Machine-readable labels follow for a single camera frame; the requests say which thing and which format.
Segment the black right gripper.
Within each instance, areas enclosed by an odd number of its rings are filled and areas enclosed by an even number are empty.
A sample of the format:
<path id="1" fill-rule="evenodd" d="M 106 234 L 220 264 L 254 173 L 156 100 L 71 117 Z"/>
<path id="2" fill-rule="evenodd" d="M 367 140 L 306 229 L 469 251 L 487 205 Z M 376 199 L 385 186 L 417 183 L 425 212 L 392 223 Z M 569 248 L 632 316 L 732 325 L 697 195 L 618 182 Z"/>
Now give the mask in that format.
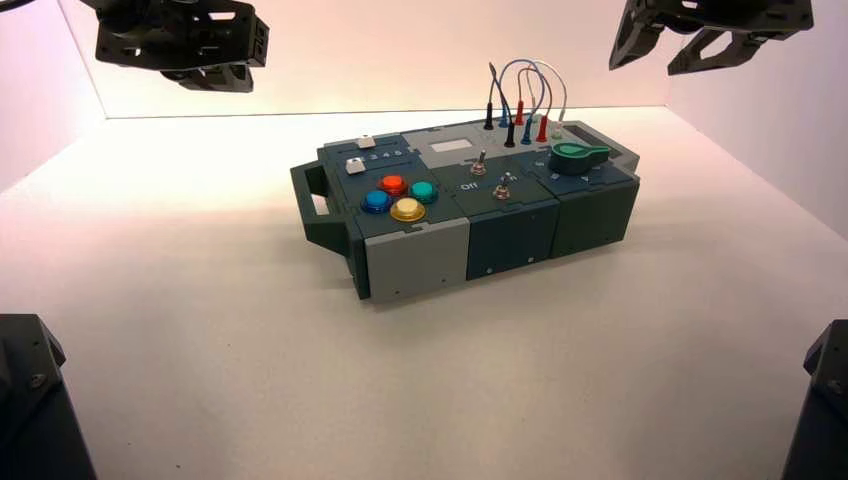
<path id="1" fill-rule="evenodd" d="M 649 54 L 665 28 L 680 34 L 705 29 L 697 33 L 667 66 L 669 75 L 683 75 L 747 63 L 769 40 L 753 33 L 790 35 L 810 30 L 813 25 L 810 1 L 628 1 L 608 67 L 613 71 Z M 703 51 L 724 35 L 723 31 L 732 31 L 729 32 L 730 43 L 723 50 L 704 56 Z"/>

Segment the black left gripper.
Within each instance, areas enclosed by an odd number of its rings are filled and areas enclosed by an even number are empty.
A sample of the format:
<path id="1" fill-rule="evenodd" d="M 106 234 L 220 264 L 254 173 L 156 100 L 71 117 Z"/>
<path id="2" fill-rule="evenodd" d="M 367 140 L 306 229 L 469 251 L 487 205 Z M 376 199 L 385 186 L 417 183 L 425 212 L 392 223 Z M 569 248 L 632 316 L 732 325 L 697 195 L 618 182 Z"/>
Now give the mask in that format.
<path id="1" fill-rule="evenodd" d="M 269 27 L 240 1 L 87 1 L 98 21 L 95 58 L 162 71 L 193 91 L 252 92 Z"/>

